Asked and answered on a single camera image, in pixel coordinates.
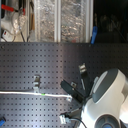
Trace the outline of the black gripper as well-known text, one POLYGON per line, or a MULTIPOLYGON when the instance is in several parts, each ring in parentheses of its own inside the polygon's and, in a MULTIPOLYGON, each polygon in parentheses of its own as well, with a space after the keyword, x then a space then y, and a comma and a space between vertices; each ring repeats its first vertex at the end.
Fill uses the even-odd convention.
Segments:
POLYGON ((71 95, 77 102, 86 104, 87 101, 92 97, 90 86, 90 78, 88 76, 87 68, 85 64, 79 66, 81 83, 83 89, 78 92, 74 87, 72 87, 67 81, 63 80, 60 85, 65 92, 71 95))

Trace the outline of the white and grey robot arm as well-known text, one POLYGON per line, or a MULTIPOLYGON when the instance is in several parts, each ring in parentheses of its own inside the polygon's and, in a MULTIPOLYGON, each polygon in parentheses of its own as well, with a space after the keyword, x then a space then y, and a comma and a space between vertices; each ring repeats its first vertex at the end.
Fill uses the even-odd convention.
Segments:
POLYGON ((65 80, 61 87, 81 107, 60 115, 62 124, 77 121, 75 128, 121 128, 128 124, 128 78, 118 69, 109 69, 96 77, 87 97, 65 80))

